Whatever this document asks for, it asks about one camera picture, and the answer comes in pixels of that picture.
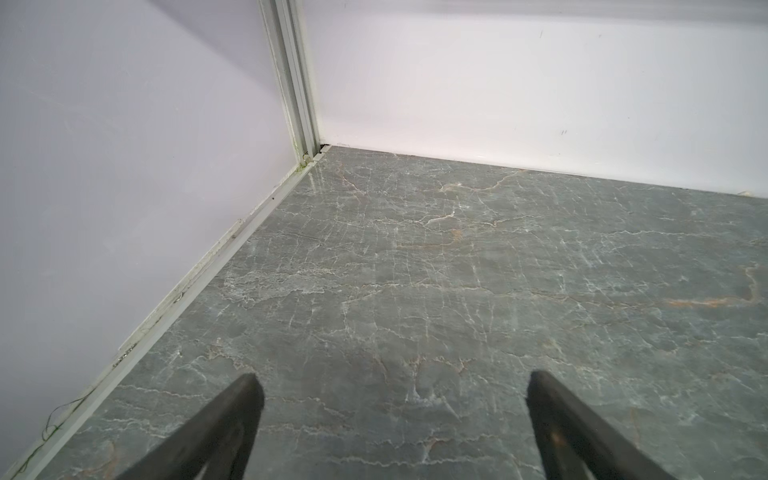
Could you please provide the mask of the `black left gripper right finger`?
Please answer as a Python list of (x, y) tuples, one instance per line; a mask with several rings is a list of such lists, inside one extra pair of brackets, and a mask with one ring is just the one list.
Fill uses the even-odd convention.
[(531, 373), (526, 405), (548, 479), (672, 477), (547, 371)]

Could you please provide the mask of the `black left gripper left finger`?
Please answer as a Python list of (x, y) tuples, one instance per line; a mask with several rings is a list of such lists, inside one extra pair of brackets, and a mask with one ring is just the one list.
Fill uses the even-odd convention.
[(265, 406), (262, 385), (243, 374), (121, 479), (241, 479)]

